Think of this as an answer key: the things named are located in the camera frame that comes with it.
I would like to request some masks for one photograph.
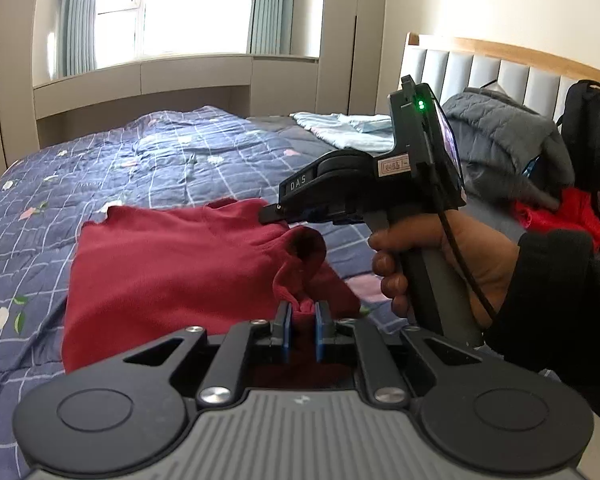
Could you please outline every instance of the gray jacket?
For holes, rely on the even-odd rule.
[[[517,199],[558,209],[558,200],[523,174],[542,155],[546,188],[573,185],[569,153],[550,118],[485,89],[467,88],[442,108],[456,134],[468,192],[491,203]]]

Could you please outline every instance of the curtain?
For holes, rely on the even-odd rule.
[[[96,69],[93,29],[96,0],[62,0],[58,37],[58,74]]]
[[[294,0],[253,0],[250,52],[289,54]]]

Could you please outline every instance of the red garment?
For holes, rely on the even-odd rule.
[[[172,210],[113,206],[86,222],[71,268],[62,362],[70,372],[190,325],[210,335],[273,319],[291,302],[313,323],[314,300],[334,317],[360,302],[325,262],[320,233],[261,225],[260,199]]]
[[[600,219],[591,208],[591,195],[569,187],[562,190],[558,211],[536,209],[522,202],[514,202],[513,215],[525,229],[546,233],[554,229],[586,231],[593,237],[594,250],[600,248]]]

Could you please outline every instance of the black backpack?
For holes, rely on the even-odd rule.
[[[572,85],[557,124],[562,124],[575,186],[591,193],[591,205],[600,218],[600,83],[583,79]]]

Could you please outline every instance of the metal screw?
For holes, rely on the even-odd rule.
[[[400,388],[387,386],[385,388],[378,388],[374,393],[374,397],[378,402],[382,402],[383,404],[396,404],[403,402],[407,398],[407,394]]]
[[[231,397],[231,390],[224,386],[209,386],[200,392],[199,397],[207,404],[222,404]]]

